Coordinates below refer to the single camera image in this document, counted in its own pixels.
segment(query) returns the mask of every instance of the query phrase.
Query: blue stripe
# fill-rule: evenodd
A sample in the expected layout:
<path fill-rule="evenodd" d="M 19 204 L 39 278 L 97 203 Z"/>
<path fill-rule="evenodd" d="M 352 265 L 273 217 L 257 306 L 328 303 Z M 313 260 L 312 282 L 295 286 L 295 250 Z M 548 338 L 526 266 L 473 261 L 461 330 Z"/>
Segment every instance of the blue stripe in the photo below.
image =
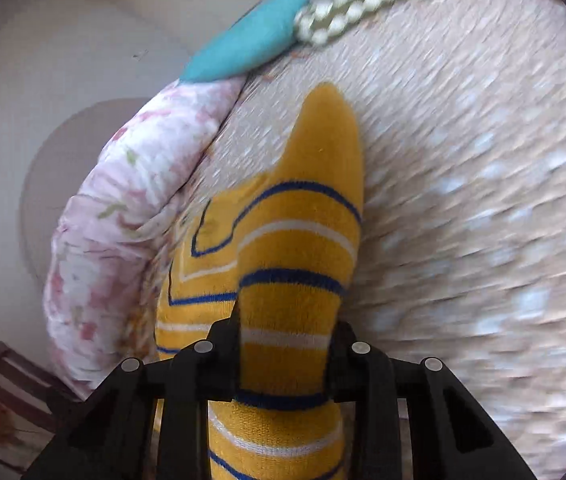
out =
<path fill-rule="evenodd" d="M 236 292 L 222 292 L 221 294 L 204 294 L 203 296 L 190 296 L 188 298 L 176 298 L 172 299 L 172 295 L 169 297 L 170 305 L 191 305 L 198 303 L 216 303 L 218 301 L 235 301 Z"/>
<path fill-rule="evenodd" d="M 205 254 L 210 254 L 210 253 L 215 253 L 217 251 L 220 251 L 221 249 L 223 249 L 225 246 L 227 246 L 232 241 L 232 239 L 234 238 L 234 230 L 236 229 L 236 226 L 239 224 L 239 222 L 241 220 L 243 220 L 245 218 L 247 213 L 249 213 L 254 208 L 254 206 L 256 204 L 258 204 L 259 202 L 262 202 L 266 198 L 269 198 L 269 197 L 274 196 L 276 194 L 284 193 L 286 191 L 298 191 L 298 190 L 313 191 L 313 192 L 321 193 L 325 196 L 328 196 L 331 199 L 334 199 L 339 204 L 345 206 L 345 208 L 347 208 L 348 211 L 351 212 L 352 215 L 354 215 L 354 218 L 356 219 L 356 222 L 358 222 L 358 224 L 360 224 L 362 222 L 361 215 L 358 212 L 358 209 L 356 209 L 356 207 L 350 201 L 348 201 L 348 199 L 346 199 L 344 196 L 342 196 L 341 193 L 339 193 L 335 189 L 333 189 L 329 186 L 326 186 L 325 184 L 319 184 L 318 182 L 311 182 L 309 180 L 291 180 L 289 182 L 281 182 L 280 184 L 276 184 L 275 186 L 272 186 L 269 189 L 266 189 L 265 191 L 263 191 L 263 193 L 258 195 L 236 217 L 236 219 L 232 223 L 232 231 L 230 232 L 230 235 L 225 240 L 223 240 L 222 242 L 220 242 L 218 245 L 216 245 L 214 247 L 210 247 L 208 249 L 203 249 L 202 251 L 199 251 L 196 248 L 196 240 L 198 238 L 198 232 L 201 230 L 201 227 L 205 223 L 205 214 L 207 213 L 207 209 L 209 208 L 209 205 L 212 203 L 212 201 L 210 200 L 209 202 L 207 202 L 207 205 L 205 205 L 205 209 L 203 210 L 203 214 L 201 215 L 201 220 L 200 220 L 200 223 L 198 224 L 198 228 L 196 229 L 194 236 L 192 236 L 192 250 L 191 250 L 192 256 L 194 258 L 198 258 L 199 256 L 204 256 Z"/>
<path fill-rule="evenodd" d="M 318 408 L 327 402 L 324 393 L 304 396 L 281 396 L 260 394 L 251 390 L 238 390 L 234 400 L 263 410 L 278 410 L 279 412 L 300 412 Z"/>
<path fill-rule="evenodd" d="M 172 267 L 174 260 L 170 263 L 170 272 L 168 272 L 167 299 L 170 306 L 188 305 L 198 303 L 215 303 L 217 301 L 236 301 L 236 292 L 223 292 L 221 294 L 205 294 L 204 296 L 191 296 L 190 298 L 172 299 Z"/>
<path fill-rule="evenodd" d="M 304 269 L 259 269 L 243 276 L 240 279 L 239 288 L 259 283 L 308 285 L 328 290 L 339 296 L 345 293 L 345 288 L 334 278 Z"/>
<path fill-rule="evenodd" d="M 241 473 L 240 471 L 236 471 L 236 469 L 234 469 L 231 465 L 229 465 L 225 460 L 223 460 L 221 457 L 219 457 L 212 450 L 209 451 L 209 457 L 213 462 L 216 462 L 219 466 L 221 466 L 230 475 L 232 475 L 234 478 L 237 478 L 238 480 L 258 480 L 257 478 L 254 478 L 253 476 L 246 475 L 245 473 Z M 342 466 L 343 466 L 343 461 L 340 460 L 340 462 L 338 462 L 338 464 L 336 464 L 335 468 L 330 469 L 329 471 L 327 471 L 326 473 L 323 473 L 320 476 L 317 476 L 313 480 L 330 480 L 330 478 L 332 478 L 334 475 L 336 475 L 336 473 L 338 473 L 338 470 Z"/>
<path fill-rule="evenodd" d="M 180 348 L 165 348 L 165 346 L 158 345 L 156 345 L 156 349 L 163 354 L 176 355 L 178 352 L 180 352 Z"/>

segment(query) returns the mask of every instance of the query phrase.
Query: floor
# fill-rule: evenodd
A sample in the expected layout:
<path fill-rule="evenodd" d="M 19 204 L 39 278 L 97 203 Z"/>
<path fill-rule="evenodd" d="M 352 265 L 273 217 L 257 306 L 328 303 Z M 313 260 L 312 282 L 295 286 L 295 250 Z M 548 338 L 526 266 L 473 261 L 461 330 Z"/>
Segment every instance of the floor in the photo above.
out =
<path fill-rule="evenodd" d="M 0 0 L 0 340 L 47 365 L 49 237 L 107 138 L 259 0 Z"/>

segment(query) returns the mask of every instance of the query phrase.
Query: yellow sock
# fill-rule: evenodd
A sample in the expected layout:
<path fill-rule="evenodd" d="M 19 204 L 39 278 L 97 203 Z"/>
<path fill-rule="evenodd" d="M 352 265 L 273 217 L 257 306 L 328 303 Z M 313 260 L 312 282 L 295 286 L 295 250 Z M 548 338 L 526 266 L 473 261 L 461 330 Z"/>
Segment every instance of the yellow sock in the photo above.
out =
<path fill-rule="evenodd" d="M 340 411 L 322 390 L 362 206 L 356 120 L 321 84 L 275 168 L 213 198 L 176 249 L 157 313 L 162 358 L 240 304 L 240 390 L 210 402 L 215 479 L 344 476 Z"/>

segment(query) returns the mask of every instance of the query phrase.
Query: folded blanket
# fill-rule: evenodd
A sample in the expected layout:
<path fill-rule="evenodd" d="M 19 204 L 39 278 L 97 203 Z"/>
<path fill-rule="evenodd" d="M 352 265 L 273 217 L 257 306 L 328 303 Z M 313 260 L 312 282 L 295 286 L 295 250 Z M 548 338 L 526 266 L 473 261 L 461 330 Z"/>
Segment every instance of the folded blanket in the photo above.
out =
<path fill-rule="evenodd" d="M 123 340 L 143 269 L 244 82 L 168 85 L 117 131 L 68 202 L 52 236 L 43 302 L 56 372 L 80 396 L 126 355 L 152 353 L 151 325 L 135 345 Z"/>
<path fill-rule="evenodd" d="M 176 249 L 157 311 L 162 358 L 240 304 L 240 389 L 209 405 L 214 478 L 343 477 L 340 411 L 322 391 L 362 206 L 356 120 L 322 84 L 275 168 L 214 197 Z"/>

